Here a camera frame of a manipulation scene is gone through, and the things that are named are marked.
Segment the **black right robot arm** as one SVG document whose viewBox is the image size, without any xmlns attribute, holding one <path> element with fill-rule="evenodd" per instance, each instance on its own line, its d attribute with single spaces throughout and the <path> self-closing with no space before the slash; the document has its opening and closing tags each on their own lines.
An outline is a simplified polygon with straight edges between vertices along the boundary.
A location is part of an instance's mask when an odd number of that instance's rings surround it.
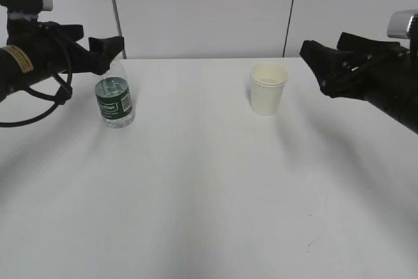
<svg viewBox="0 0 418 279">
<path fill-rule="evenodd" d="M 417 61 L 399 42 L 343 32 L 336 48 L 305 40 L 300 56 L 322 94 L 366 101 L 417 132 Z"/>
</svg>

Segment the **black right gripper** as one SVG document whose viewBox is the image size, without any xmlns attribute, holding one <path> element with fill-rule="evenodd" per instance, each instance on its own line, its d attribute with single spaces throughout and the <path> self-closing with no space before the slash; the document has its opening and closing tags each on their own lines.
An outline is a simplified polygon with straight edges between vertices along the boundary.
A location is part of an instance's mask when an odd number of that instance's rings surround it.
<svg viewBox="0 0 418 279">
<path fill-rule="evenodd" d="M 417 67 L 407 48 L 346 32 L 336 47 L 305 40 L 300 49 L 324 95 L 367 101 L 394 119 L 417 118 Z"/>
</svg>

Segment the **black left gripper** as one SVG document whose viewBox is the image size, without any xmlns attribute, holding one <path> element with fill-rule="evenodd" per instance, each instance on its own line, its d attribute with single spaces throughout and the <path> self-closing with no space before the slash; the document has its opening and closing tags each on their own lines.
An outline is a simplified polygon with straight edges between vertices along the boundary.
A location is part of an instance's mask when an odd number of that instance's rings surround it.
<svg viewBox="0 0 418 279">
<path fill-rule="evenodd" d="M 39 22 L 36 15 L 7 16 L 6 74 L 49 75 L 51 71 L 104 75 L 124 49 L 124 37 L 88 38 L 79 24 Z"/>
</svg>

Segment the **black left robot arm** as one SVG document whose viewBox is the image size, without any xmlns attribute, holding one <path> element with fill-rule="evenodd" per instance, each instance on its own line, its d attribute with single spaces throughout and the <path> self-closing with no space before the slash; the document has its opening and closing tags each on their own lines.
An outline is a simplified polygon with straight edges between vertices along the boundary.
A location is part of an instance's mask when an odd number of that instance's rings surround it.
<svg viewBox="0 0 418 279">
<path fill-rule="evenodd" d="M 90 37 L 89 48 L 78 41 L 84 28 L 78 24 L 7 19 L 7 45 L 1 48 L 1 100 L 52 77 L 53 73 L 105 74 L 125 48 L 122 36 Z"/>
</svg>

